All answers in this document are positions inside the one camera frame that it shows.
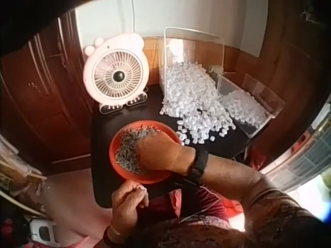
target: plastic bowl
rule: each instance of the plastic bowl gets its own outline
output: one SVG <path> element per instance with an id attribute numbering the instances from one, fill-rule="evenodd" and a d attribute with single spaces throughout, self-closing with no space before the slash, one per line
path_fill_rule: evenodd
<path id="1" fill-rule="evenodd" d="M 115 155 L 116 155 L 116 151 L 119 148 L 119 145 L 121 144 L 121 135 L 123 134 L 123 132 L 128 129 L 141 128 L 143 125 L 161 130 L 162 132 L 166 133 L 170 138 L 172 138 L 173 141 L 180 144 L 180 140 L 177 134 L 167 125 L 153 120 L 135 121 L 122 127 L 113 137 L 109 146 L 110 163 L 113 166 L 114 170 L 124 179 L 133 180 L 141 184 L 151 184 L 151 183 L 161 182 L 167 179 L 171 175 L 171 173 L 163 170 L 159 170 L 159 171 L 155 170 L 155 171 L 150 171 L 145 175 L 137 175 L 135 173 L 127 171 L 126 169 L 121 167 L 116 161 Z"/>

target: white cable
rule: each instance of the white cable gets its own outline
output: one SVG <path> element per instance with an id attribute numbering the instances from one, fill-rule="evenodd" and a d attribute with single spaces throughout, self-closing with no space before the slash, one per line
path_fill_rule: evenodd
<path id="1" fill-rule="evenodd" d="M 186 220 L 188 220 L 188 219 L 190 219 L 190 218 L 192 218 L 192 217 L 194 217 L 194 216 L 196 216 L 196 215 L 198 215 L 198 214 L 200 214 L 200 213 L 203 213 L 203 212 L 207 211 L 208 209 L 210 209 L 211 207 L 213 207 L 216 203 L 218 203 L 218 202 L 220 202 L 220 201 L 222 200 L 222 198 L 221 198 L 219 195 L 217 195 L 216 193 L 214 193 L 214 192 L 212 192 L 211 190 L 207 189 L 205 186 L 200 186 L 200 188 L 206 190 L 209 194 L 212 194 L 212 195 L 214 195 L 215 197 L 217 197 L 217 200 L 214 201 L 212 204 L 210 204 L 207 208 L 202 209 L 202 210 L 200 210 L 199 212 L 196 212 L 196 213 L 194 213 L 194 214 L 192 214 L 192 215 L 190 215 L 190 216 L 188 216 L 188 217 L 185 217 L 184 219 L 182 219 L 182 220 L 179 222 L 179 224 L 182 223 L 182 222 L 184 222 L 184 221 L 186 221 Z"/>
<path id="2" fill-rule="evenodd" d="M 134 12 L 134 0 L 131 0 L 131 6 L 132 6 L 132 19 L 133 19 L 133 32 L 136 32 L 136 14 Z"/>

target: wooden cabinet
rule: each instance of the wooden cabinet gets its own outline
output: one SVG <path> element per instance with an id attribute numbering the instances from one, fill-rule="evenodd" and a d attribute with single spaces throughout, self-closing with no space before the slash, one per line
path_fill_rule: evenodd
<path id="1" fill-rule="evenodd" d="M 69 64 L 62 32 L 57 19 L 1 58 L 1 132 L 40 169 L 89 153 L 93 101 Z"/>

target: wrist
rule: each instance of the wrist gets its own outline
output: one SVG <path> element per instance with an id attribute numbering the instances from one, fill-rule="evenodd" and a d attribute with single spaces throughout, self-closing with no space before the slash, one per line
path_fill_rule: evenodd
<path id="1" fill-rule="evenodd" d="M 124 244 L 125 243 L 125 236 L 122 234 L 115 233 L 114 227 L 108 226 L 107 228 L 107 237 L 110 241 L 116 243 L 116 244 Z"/>
<path id="2" fill-rule="evenodd" d="M 179 155 L 175 161 L 173 172 L 187 176 L 194 163 L 195 149 L 188 146 L 182 146 Z"/>

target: watch strap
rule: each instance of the watch strap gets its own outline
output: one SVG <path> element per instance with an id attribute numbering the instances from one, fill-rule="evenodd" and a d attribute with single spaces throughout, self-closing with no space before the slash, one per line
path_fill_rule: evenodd
<path id="1" fill-rule="evenodd" d="M 200 147 L 196 148 L 194 163 L 186 179 L 198 185 L 200 182 L 200 178 L 206 169 L 207 160 L 208 151 Z"/>

